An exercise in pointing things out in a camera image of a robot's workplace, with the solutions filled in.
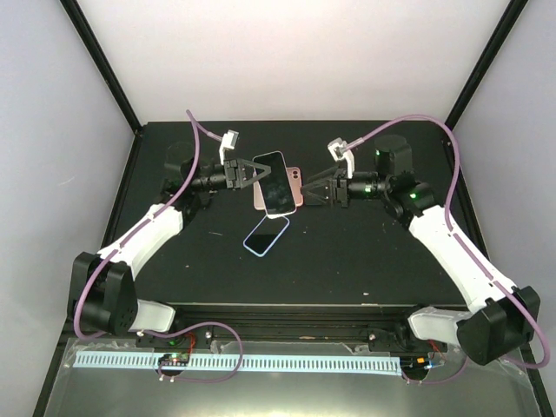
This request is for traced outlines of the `black smartphone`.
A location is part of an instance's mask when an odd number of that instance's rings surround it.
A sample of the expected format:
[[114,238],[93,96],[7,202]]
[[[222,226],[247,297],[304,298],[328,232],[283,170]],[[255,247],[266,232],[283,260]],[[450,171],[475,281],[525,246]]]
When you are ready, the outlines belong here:
[[326,203],[328,192],[325,190],[327,186],[328,174],[322,171],[318,174],[310,176],[301,187],[301,193],[307,206],[321,206]]

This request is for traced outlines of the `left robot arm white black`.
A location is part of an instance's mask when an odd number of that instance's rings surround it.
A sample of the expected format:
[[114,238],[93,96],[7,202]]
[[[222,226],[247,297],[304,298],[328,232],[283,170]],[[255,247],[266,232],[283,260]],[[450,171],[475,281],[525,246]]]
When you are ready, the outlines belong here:
[[162,246],[195,218],[204,197],[225,189],[244,189],[268,176],[271,168],[244,159],[205,166],[193,156],[167,165],[161,193],[130,230],[94,254],[83,252],[73,263],[68,314],[76,335],[93,337],[131,332],[156,334],[168,347],[180,345],[187,327],[175,309],[161,301],[139,299],[136,278]]

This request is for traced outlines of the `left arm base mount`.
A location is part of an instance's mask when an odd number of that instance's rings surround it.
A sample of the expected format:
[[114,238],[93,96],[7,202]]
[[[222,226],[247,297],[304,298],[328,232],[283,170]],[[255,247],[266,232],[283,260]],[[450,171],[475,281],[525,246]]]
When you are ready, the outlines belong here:
[[174,325],[169,332],[171,334],[179,332],[179,335],[160,337],[142,332],[136,337],[136,345],[139,348],[153,348],[154,350],[188,350],[196,346],[204,348],[212,340],[214,330],[215,326],[206,322],[187,327]]

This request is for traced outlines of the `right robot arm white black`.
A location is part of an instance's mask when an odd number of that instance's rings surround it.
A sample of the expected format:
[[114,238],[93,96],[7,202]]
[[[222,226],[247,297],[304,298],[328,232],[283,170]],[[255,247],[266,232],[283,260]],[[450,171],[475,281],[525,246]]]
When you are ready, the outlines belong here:
[[426,340],[455,345],[485,366],[533,338],[540,297],[504,276],[439,204],[432,188],[414,174],[413,152],[402,136],[374,142],[374,166],[358,172],[346,141],[328,144],[336,165],[308,179],[301,192],[308,205],[348,207],[353,200],[379,200],[386,212],[419,241],[460,291],[467,309],[417,308],[394,330],[397,344],[414,350]]

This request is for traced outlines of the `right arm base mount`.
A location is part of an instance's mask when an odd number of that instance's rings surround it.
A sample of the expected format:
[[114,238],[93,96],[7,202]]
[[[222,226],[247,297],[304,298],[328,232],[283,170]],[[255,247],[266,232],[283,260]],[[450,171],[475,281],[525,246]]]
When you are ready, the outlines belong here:
[[367,343],[374,351],[396,354],[427,354],[434,352],[436,348],[442,353],[447,351],[446,344],[418,339],[403,324],[381,323],[379,326],[369,326]]

